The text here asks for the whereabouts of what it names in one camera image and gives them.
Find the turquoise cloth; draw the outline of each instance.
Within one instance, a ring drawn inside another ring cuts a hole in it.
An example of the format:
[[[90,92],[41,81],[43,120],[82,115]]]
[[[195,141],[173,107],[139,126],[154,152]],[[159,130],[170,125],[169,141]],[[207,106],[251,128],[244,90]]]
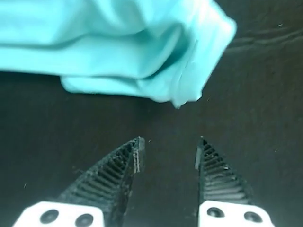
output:
[[[178,108],[201,97],[235,32],[212,0],[1,0],[0,70]]]

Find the black surface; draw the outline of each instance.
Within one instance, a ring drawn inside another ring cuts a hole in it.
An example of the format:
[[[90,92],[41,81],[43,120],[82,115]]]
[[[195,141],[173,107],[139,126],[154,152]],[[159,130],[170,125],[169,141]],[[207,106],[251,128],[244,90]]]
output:
[[[200,135],[232,160],[277,227],[302,226],[302,3],[219,2],[238,21],[237,37],[203,98],[179,110],[68,94],[57,77],[1,73],[1,226],[138,135],[147,141],[146,171],[125,226],[195,226]]]

